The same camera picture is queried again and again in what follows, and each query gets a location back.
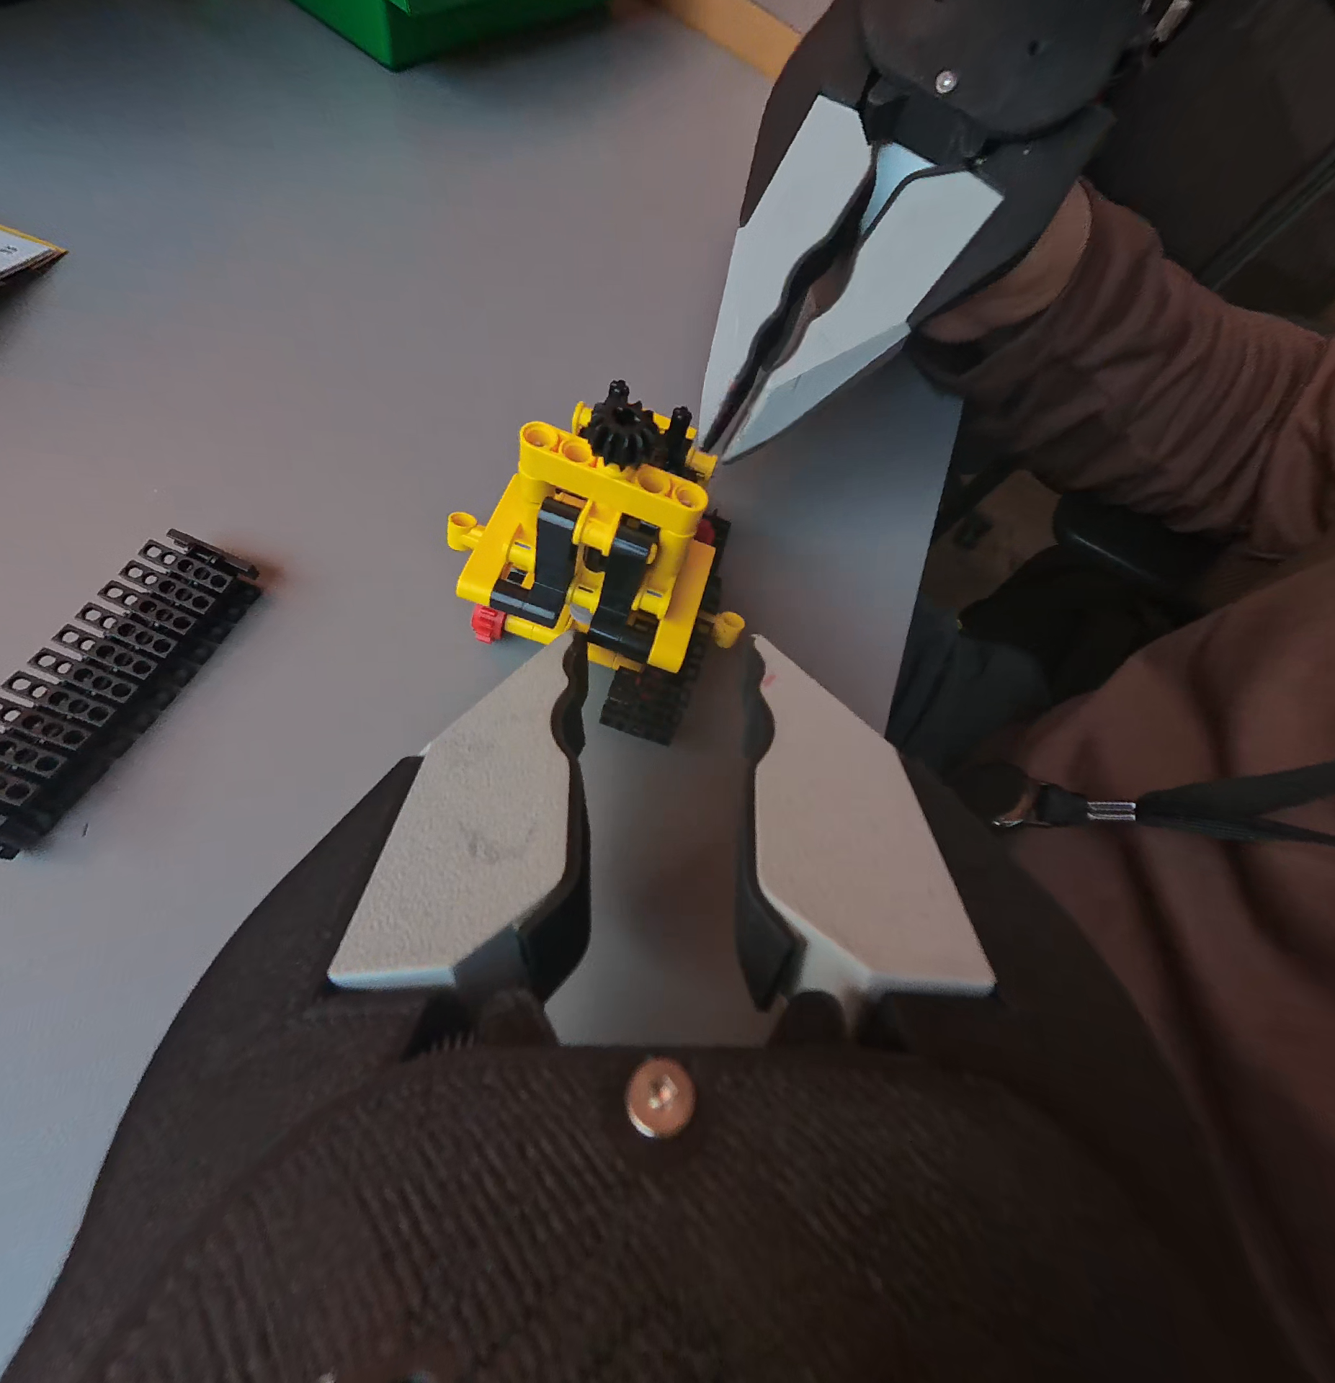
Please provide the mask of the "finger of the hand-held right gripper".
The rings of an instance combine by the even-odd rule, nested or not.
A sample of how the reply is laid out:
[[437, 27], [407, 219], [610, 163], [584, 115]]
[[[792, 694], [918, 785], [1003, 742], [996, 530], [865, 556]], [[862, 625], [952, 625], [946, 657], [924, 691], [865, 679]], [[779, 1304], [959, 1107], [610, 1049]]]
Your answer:
[[1003, 207], [1003, 196], [959, 163], [935, 169], [903, 146], [868, 146], [868, 159], [862, 207], [849, 214], [834, 260], [790, 317], [777, 362], [722, 447], [725, 465], [881, 369], [906, 341], [927, 287]]
[[813, 100], [752, 215], [735, 230], [722, 309], [711, 329], [698, 447], [725, 447], [777, 362], [808, 285], [834, 260], [839, 230], [868, 187], [862, 115]]

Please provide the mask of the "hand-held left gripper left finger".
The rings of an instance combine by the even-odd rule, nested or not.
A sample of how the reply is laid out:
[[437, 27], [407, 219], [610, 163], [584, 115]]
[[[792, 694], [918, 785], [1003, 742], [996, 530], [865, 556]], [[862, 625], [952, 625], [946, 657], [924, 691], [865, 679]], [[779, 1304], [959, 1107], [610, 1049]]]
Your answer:
[[557, 636], [423, 750], [330, 962], [332, 987], [479, 1004], [567, 982], [589, 941], [580, 701], [584, 639]]

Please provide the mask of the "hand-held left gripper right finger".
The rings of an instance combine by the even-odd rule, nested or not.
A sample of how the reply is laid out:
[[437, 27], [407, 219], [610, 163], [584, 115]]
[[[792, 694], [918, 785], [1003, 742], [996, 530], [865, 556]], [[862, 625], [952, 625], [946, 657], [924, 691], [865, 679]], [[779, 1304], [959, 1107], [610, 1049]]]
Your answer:
[[752, 1009], [803, 990], [841, 1013], [996, 990], [903, 759], [761, 636], [743, 764], [735, 954]]

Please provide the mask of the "black lego track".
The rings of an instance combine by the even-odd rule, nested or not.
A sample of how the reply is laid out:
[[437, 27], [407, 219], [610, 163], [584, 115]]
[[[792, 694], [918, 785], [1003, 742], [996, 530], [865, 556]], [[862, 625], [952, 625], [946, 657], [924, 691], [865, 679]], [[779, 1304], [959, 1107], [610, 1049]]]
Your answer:
[[0, 861], [37, 849], [141, 742], [258, 599], [249, 557], [168, 530], [0, 679]]
[[677, 728], [682, 728], [682, 718], [693, 697], [693, 679], [698, 679], [708, 646], [711, 646], [711, 619], [722, 614], [722, 574], [715, 566], [722, 566], [729, 521], [715, 509], [708, 509], [704, 530], [708, 530], [704, 544], [711, 548], [711, 566], [708, 566], [708, 581], [704, 581], [704, 599], [698, 599], [698, 614], [693, 614], [693, 636], [688, 636], [687, 662], [682, 662], [682, 670], [657, 670], [657, 666], [640, 666], [640, 670], [617, 666], [611, 670], [605, 708], [601, 708], [601, 724], [610, 724], [617, 735], [673, 742]]

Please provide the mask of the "yellow lego bulldozer model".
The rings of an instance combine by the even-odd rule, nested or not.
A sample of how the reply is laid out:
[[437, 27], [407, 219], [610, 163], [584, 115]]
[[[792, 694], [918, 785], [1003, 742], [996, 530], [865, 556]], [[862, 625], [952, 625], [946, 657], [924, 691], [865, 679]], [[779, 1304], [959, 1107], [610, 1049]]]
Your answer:
[[743, 630], [722, 614], [729, 521], [711, 509], [711, 467], [693, 414], [657, 414], [620, 379], [576, 403], [567, 430], [522, 424], [495, 509], [445, 520], [474, 639], [584, 636], [597, 666], [688, 684], [704, 652]]

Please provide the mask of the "person's right forearm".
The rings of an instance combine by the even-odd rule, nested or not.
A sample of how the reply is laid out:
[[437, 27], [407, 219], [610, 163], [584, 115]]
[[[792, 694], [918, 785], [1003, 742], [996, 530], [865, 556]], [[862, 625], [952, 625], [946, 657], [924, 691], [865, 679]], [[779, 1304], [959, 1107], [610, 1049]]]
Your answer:
[[1110, 200], [1040, 317], [911, 356], [1049, 491], [1262, 557], [1335, 530], [1335, 339], [1223, 300]]

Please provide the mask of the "lego instruction booklet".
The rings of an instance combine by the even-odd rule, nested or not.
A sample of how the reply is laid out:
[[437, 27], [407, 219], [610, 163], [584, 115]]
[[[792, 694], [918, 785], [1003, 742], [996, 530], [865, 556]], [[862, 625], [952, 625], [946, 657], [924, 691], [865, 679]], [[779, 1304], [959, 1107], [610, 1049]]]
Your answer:
[[58, 244], [0, 225], [0, 285], [67, 258]]

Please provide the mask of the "person's right hand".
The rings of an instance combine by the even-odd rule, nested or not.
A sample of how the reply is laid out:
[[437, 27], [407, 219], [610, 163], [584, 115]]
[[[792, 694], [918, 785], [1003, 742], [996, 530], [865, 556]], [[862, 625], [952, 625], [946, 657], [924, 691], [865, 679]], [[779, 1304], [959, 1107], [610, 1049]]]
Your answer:
[[1071, 266], [1087, 252], [1087, 240], [1093, 240], [1093, 196], [1082, 180], [1071, 180], [1071, 189], [1065, 196], [1061, 214], [1038, 235], [1038, 244], [1003, 281], [993, 281], [959, 305], [943, 309], [927, 323], [927, 333], [964, 341], [1040, 317], [1070, 287]]

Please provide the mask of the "person's dark trouser leg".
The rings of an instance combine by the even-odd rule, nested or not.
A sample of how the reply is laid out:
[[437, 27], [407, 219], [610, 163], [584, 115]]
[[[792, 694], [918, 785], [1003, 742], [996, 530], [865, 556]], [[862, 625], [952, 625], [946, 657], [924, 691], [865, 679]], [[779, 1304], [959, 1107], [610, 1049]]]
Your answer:
[[1044, 670], [1031, 652], [973, 639], [952, 607], [924, 593], [911, 607], [896, 691], [882, 741], [946, 773], [993, 735], [1023, 724], [1049, 708]]

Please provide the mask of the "person's brown clothing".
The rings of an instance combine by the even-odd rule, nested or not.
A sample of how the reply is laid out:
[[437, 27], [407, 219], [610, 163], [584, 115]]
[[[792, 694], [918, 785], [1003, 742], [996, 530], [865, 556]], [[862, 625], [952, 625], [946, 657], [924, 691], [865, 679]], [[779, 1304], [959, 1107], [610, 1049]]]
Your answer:
[[[1335, 530], [983, 759], [1087, 798], [1335, 761]], [[1147, 1013], [1287, 1329], [1335, 1379], [1335, 849], [1093, 824], [1008, 853]]]

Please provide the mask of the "green plastic bin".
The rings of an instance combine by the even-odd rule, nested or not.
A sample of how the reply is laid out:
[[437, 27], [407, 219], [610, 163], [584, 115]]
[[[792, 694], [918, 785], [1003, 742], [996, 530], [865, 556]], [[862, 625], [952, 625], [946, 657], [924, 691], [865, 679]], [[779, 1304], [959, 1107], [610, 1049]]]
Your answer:
[[610, 0], [296, 0], [296, 11], [389, 74], [407, 74], [468, 44], [605, 16]]

